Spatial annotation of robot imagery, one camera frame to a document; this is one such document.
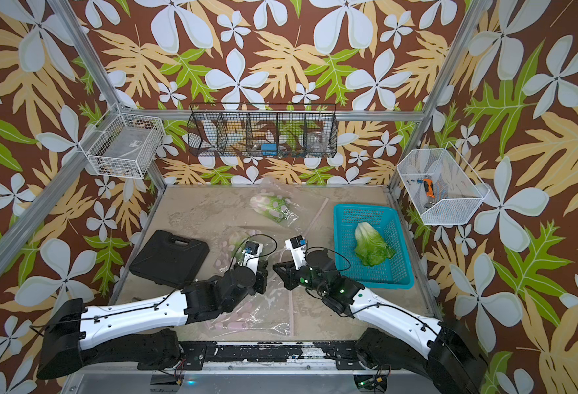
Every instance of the white wire basket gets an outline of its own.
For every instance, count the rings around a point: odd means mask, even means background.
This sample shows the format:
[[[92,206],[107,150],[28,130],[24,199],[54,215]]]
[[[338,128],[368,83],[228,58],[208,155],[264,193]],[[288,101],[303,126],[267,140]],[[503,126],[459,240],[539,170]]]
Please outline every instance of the white wire basket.
[[[99,175],[142,179],[164,138],[160,118],[120,112],[117,107],[96,142],[84,151]]]
[[[426,226],[465,225],[490,193],[490,187],[455,151],[462,164],[449,150],[438,148],[414,149],[396,166]],[[467,166],[479,180],[478,185],[464,172]]]

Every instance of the beige table surface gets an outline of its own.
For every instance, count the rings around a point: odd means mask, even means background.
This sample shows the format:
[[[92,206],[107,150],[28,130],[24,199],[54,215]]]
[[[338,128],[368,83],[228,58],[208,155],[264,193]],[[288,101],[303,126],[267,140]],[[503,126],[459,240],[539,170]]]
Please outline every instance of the beige table surface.
[[[334,248],[333,207],[336,204],[373,204],[386,206],[383,187],[309,187],[309,193],[325,196],[329,199],[320,216],[309,230],[309,246]],[[176,186],[168,187],[143,243],[156,230],[165,230],[173,234],[195,238],[208,243],[210,253],[199,270],[197,278],[204,280],[218,273],[214,262],[219,254],[219,244],[227,228],[242,226],[260,228],[263,232],[287,234],[291,231],[277,225],[269,219],[255,213],[249,207],[250,198],[256,194],[254,187],[208,187]],[[277,240],[282,248],[283,240]],[[269,277],[276,275],[269,267]],[[117,303],[127,303],[137,299],[148,299],[165,295],[172,288],[158,285],[131,273],[123,284]],[[421,296],[418,284],[409,290],[374,289],[383,298],[422,315],[428,309]],[[221,340],[221,341],[263,341],[263,340],[356,340],[364,332],[367,323],[352,318],[340,318],[321,301],[309,297],[303,288],[291,293],[293,313],[291,315],[291,335],[274,335],[268,332],[245,330],[216,336],[217,331],[209,330],[204,322],[175,327],[180,340]]]

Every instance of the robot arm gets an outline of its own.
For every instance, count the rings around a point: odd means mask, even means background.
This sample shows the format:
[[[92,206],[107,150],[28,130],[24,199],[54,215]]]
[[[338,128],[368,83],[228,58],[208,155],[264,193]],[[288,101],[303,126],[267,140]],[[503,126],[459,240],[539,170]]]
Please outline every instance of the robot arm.
[[[449,327],[379,297],[341,275],[327,250],[306,253],[310,248],[301,236],[285,245],[294,259],[298,256],[293,262],[273,265],[285,288],[316,291],[341,317],[365,321],[388,334],[369,328],[357,342],[357,356],[365,366],[414,371],[431,379],[444,394],[479,392],[488,362],[477,340],[463,327]]]
[[[161,297],[88,307],[82,299],[67,301],[43,327],[37,377],[58,378],[96,362],[138,361],[139,369],[175,365],[179,344],[174,331],[130,334],[215,319],[232,312],[247,295],[264,293],[268,272],[267,262],[259,261],[261,252],[262,244],[247,241],[242,262],[223,277],[193,282]]]

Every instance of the clear plastic bag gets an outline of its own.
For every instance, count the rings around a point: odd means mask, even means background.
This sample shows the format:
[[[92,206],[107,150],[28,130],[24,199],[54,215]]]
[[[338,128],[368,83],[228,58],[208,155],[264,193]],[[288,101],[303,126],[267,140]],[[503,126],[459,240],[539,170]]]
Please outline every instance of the clear plastic bag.
[[[214,268],[222,273],[227,271],[230,267],[232,256],[235,256],[232,266],[240,264],[244,258],[242,253],[244,246],[239,247],[239,245],[248,236],[254,236],[251,240],[262,243],[261,255],[270,253],[274,249],[274,242],[266,236],[255,236],[257,234],[268,235],[274,238],[278,244],[276,251],[269,256],[261,258],[261,260],[267,260],[268,262],[267,269],[269,274],[266,291],[263,295],[256,293],[255,295],[247,296],[234,311],[222,313],[216,319],[206,321],[206,327],[209,330],[208,334],[214,337],[245,330],[255,330],[276,335],[291,335],[291,292],[285,289],[283,281],[271,269],[273,264],[282,261],[282,259],[291,259],[291,255],[285,250],[284,245],[285,239],[291,238],[289,232],[284,234],[253,228],[229,228],[220,244],[220,255],[214,263]]]
[[[304,188],[264,177],[259,184],[259,192],[250,199],[250,205],[261,215],[299,234],[309,229],[328,200]]]

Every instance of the black plastic case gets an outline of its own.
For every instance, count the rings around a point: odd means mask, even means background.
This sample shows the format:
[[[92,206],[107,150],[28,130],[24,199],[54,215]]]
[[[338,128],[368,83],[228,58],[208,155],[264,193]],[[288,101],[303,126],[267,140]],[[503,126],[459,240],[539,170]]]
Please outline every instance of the black plastic case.
[[[181,288],[192,282],[209,252],[208,244],[157,230],[129,270],[141,278]]]

